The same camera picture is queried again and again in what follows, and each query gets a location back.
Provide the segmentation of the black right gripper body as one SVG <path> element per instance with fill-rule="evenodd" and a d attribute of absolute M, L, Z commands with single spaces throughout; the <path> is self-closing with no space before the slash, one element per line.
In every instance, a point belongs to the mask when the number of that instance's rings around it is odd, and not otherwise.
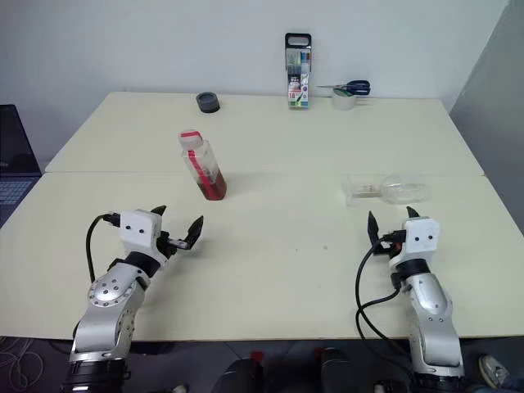
<path fill-rule="evenodd" d="M 405 242 L 405 231 L 393 231 L 386 233 L 377 240 L 374 255 L 397 256 Z"/>

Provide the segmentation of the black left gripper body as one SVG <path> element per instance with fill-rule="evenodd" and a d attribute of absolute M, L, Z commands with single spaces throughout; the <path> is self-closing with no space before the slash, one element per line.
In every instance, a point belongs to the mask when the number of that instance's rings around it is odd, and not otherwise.
<path fill-rule="evenodd" d="M 157 238 L 157 249 L 166 259 L 169 259 L 178 250 L 187 250 L 188 243 L 184 240 L 172 239 L 168 232 L 161 231 Z"/>

